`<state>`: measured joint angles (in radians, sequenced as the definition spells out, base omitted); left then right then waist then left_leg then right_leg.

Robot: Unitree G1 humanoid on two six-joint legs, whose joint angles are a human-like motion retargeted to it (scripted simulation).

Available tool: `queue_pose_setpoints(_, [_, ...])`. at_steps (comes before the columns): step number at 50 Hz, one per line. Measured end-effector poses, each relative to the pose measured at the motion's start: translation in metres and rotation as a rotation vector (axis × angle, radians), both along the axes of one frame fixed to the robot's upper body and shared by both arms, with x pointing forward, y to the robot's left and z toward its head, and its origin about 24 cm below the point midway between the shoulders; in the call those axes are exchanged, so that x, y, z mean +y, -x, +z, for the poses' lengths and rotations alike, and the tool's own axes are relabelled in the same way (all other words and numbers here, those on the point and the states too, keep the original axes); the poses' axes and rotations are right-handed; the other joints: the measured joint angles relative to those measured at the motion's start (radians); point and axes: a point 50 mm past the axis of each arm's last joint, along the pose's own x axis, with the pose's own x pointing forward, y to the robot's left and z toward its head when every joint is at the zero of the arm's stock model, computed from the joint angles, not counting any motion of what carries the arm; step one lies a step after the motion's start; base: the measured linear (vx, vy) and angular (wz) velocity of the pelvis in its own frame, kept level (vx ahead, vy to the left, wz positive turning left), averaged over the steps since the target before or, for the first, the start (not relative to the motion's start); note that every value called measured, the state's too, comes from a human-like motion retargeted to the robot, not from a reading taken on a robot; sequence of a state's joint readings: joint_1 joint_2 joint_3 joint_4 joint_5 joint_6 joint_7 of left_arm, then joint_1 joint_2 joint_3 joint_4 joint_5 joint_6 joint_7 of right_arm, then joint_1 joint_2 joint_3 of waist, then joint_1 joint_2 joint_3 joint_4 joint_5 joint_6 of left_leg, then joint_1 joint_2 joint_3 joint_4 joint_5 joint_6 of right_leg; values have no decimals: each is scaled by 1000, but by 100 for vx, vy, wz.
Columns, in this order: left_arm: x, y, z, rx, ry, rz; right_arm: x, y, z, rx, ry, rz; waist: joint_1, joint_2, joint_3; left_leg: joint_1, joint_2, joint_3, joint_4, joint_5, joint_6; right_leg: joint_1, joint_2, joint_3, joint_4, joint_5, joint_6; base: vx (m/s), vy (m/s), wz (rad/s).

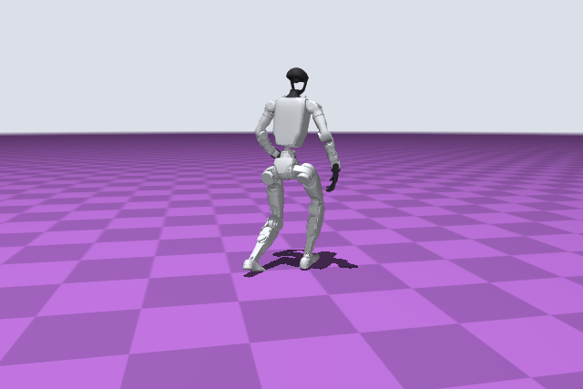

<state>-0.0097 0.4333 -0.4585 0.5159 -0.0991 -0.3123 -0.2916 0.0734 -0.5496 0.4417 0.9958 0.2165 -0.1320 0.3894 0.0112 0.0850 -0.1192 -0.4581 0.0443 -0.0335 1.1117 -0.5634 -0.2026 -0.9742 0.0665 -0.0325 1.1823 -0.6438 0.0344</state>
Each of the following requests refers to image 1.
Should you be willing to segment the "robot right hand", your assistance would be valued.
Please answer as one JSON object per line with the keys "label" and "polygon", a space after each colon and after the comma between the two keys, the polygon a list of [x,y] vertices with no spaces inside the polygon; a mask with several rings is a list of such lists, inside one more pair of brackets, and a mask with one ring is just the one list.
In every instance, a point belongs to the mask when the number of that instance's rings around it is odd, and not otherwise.
{"label": "robot right hand", "polygon": [[334,190],[335,183],[338,180],[338,176],[339,176],[339,172],[340,171],[341,170],[339,169],[339,165],[337,163],[335,163],[335,164],[332,165],[332,172],[333,172],[333,174],[332,174],[332,178],[330,178],[330,181],[332,181],[332,185],[326,187],[326,188],[329,188],[329,189],[326,190],[327,192],[331,192],[331,191]]}

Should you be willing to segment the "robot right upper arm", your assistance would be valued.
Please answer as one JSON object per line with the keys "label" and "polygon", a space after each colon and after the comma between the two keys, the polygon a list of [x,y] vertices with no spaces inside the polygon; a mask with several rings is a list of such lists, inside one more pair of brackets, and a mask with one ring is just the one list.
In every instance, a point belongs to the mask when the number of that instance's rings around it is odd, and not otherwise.
{"label": "robot right upper arm", "polygon": [[319,140],[321,142],[331,140],[331,135],[327,128],[326,120],[322,112],[322,106],[314,101],[306,100],[306,109],[309,113],[312,114],[315,125],[320,131],[317,133]]}

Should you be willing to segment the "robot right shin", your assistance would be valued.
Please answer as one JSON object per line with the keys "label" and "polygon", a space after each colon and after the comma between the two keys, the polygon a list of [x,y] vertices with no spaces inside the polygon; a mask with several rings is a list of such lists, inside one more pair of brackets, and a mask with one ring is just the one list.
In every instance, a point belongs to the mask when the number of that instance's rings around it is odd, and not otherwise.
{"label": "robot right shin", "polygon": [[323,215],[324,205],[319,204],[316,217],[313,216],[308,217],[306,229],[306,244],[303,254],[303,257],[305,257],[305,255],[307,254],[307,259],[311,258],[315,242],[320,235],[323,223]]}

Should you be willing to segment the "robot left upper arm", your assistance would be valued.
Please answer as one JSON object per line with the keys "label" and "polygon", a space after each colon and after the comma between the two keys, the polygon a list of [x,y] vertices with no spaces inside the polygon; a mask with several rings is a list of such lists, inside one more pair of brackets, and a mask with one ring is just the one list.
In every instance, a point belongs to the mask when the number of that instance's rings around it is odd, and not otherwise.
{"label": "robot left upper arm", "polygon": [[271,120],[273,119],[276,101],[277,100],[271,100],[266,103],[263,115],[261,116],[259,124],[255,129],[255,136],[261,140],[264,140],[268,137],[268,132],[265,128],[271,123]]}

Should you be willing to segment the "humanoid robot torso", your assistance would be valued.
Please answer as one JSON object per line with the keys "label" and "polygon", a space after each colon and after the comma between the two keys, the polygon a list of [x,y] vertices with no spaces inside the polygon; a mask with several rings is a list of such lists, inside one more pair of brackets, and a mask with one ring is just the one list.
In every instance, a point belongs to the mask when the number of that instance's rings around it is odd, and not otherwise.
{"label": "humanoid robot torso", "polygon": [[273,136],[277,145],[285,146],[280,157],[274,160],[273,176],[276,179],[296,179],[293,176],[294,165],[299,164],[295,159],[295,150],[301,148],[306,139],[311,113],[306,109],[304,97],[280,97],[275,103]]}

